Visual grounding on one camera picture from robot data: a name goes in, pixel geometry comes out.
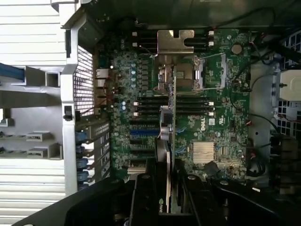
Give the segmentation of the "silver finned chipset heatsink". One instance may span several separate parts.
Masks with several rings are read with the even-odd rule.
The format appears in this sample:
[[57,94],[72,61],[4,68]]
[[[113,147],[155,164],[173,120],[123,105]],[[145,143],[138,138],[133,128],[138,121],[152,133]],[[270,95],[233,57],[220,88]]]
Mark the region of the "silver finned chipset heatsink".
[[192,158],[194,164],[207,164],[215,160],[215,143],[196,141],[192,143]]

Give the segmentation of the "blue slot retention clip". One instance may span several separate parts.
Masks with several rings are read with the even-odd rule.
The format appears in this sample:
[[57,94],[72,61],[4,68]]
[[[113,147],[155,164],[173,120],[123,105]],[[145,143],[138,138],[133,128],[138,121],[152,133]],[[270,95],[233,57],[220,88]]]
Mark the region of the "blue slot retention clip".
[[88,183],[89,178],[88,177],[89,177],[89,173],[86,170],[77,172],[78,191],[89,187],[89,183]]
[[86,169],[87,165],[88,165],[88,159],[87,158],[81,158],[81,159],[76,160],[77,170]]
[[86,156],[85,147],[83,147],[81,145],[77,145],[75,151],[76,151],[77,158],[82,158],[82,157]]
[[81,130],[81,131],[76,131],[75,132],[75,142],[76,144],[81,144],[84,143],[88,140],[88,136],[86,131]]

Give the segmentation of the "blue expansion slot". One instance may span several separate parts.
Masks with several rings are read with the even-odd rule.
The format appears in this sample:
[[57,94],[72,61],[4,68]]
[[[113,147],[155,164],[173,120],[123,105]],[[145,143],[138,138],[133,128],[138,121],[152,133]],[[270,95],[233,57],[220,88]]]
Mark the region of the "blue expansion slot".
[[157,136],[159,129],[132,129],[129,134],[132,136]]

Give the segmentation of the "green Dell motherboard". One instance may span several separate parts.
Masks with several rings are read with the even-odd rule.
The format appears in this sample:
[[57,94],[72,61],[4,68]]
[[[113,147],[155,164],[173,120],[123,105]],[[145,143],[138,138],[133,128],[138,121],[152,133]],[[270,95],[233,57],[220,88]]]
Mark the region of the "green Dell motherboard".
[[[210,52],[193,53],[205,57],[218,53],[226,54],[227,78],[223,89],[204,90],[192,95],[210,97],[210,100],[176,100],[176,102],[214,102],[214,116],[176,115],[175,156],[181,158],[188,172],[203,177],[231,178],[239,181],[246,179],[245,152],[248,137],[249,118],[249,85],[250,85],[250,41],[249,31],[237,29],[196,30],[208,32]],[[153,91],[157,76],[154,73],[156,53],[142,52],[132,47],[137,42],[132,32],[115,32],[106,35],[99,44],[98,106],[101,115],[109,118],[111,128],[111,174],[127,178],[131,174],[145,171],[146,164],[131,164],[132,158],[151,158],[154,154],[132,154],[130,149],[147,148],[156,150],[156,144],[131,145],[130,139],[156,139],[157,136],[132,136],[132,129],[159,129],[151,126],[130,125],[130,120],[158,120],[159,115],[133,116],[138,107],[137,102],[167,102],[167,100],[138,100],[138,97],[166,96]],[[243,51],[239,55],[231,52],[233,44],[239,43]],[[221,82],[221,57],[214,56],[204,63],[205,88],[215,88]],[[215,143],[215,160],[207,164],[194,164],[192,143],[196,141]]]

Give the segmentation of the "black RAM slot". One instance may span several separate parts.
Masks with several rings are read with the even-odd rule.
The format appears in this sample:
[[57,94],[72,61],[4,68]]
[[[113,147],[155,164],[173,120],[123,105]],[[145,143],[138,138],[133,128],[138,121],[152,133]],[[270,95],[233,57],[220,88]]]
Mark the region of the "black RAM slot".
[[[168,96],[156,96],[156,97],[138,97],[138,100],[168,100]],[[176,99],[178,100],[210,100],[210,97],[201,97],[201,96],[177,96]]]
[[[159,106],[147,106],[147,107],[138,107],[138,111],[158,111],[160,109]],[[205,106],[205,107],[194,107],[194,106],[177,106],[177,111],[214,111],[215,107]]]
[[[208,38],[205,37],[196,37],[196,38],[187,38],[186,39],[187,42],[209,42]],[[139,43],[157,43],[158,39],[157,37],[140,37],[137,39],[137,42]]]
[[[205,42],[187,42],[184,44],[187,47],[195,47],[195,48],[206,48],[209,47],[209,43],[205,43]],[[132,43],[132,47],[139,47],[139,46],[143,46],[143,47],[147,47],[147,48],[155,48],[157,46],[157,43],[150,43],[150,42],[146,42],[146,43],[139,43],[139,42],[133,42]]]
[[[156,48],[139,47],[138,49],[142,52],[157,53]],[[205,52],[210,52],[210,51],[211,51],[211,49],[209,49],[209,48],[194,48],[194,53],[205,53]]]
[[[159,115],[159,112],[134,112],[133,116]],[[176,115],[208,115],[214,116],[214,112],[177,112]]]
[[[148,31],[148,32],[132,32],[132,37],[137,38],[157,38],[158,31]],[[208,37],[208,32],[196,32],[194,34],[194,38],[203,38]]]
[[[133,106],[146,106],[146,105],[168,105],[168,102],[137,102],[133,103]],[[214,102],[177,102],[177,105],[191,105],[191,106],[214,106]]]

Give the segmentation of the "grey metal PC case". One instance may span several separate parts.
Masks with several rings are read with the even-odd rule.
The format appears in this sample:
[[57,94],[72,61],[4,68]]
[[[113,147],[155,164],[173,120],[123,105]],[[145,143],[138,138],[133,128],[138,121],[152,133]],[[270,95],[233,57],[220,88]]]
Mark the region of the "grey metal PC case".
[[[272,63],[268,36],[296,28],[301,0],[55,0],[66,31],[67,63],[61,75],[63,148],[67,180],[77,184],[77,172],[88,171],[89,182],[111,174],[111,124],[98,106],[98,46],[108,34],[145,30],[237,29],[251,34],[251,65]],[[84,130],[88,140],[75,142]],[[76,146],[85,147],[86,169],[77,170]]]

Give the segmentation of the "CPU socket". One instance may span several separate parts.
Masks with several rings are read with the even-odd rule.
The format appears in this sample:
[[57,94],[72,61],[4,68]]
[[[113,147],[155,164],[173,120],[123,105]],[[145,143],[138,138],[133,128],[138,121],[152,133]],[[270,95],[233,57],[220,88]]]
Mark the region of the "CPU socket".
[[153,91],[166,95],[175,89],[178,95],[196,95],[202,93],[202,65],[204,59],[196,55],[156,55],[154,73],[157,76]]

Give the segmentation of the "white plastic drive housing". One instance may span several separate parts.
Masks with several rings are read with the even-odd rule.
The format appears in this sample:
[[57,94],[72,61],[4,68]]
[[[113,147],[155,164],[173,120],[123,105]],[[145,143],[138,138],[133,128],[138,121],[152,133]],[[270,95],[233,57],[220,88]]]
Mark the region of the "white plastic drive housing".
[[301,101],[301,70],[287,70],[280,74],[279,97],[286,101]]

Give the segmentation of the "grey metal parts rack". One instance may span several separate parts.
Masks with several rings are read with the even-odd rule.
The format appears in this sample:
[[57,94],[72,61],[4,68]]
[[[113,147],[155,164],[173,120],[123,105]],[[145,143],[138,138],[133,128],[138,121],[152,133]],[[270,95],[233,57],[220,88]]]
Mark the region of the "grey metal parts rack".
[[62,159],[59,75],[19,68],[24,82],[0,83],[0,158]]

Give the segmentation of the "blue flat bar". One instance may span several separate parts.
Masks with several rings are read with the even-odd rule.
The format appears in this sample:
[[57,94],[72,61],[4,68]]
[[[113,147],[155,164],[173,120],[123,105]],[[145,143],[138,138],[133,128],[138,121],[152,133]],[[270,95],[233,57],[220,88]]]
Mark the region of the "blue flat bar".
[[25,70],[0,63],[0,83],[3,82],[24,82]]

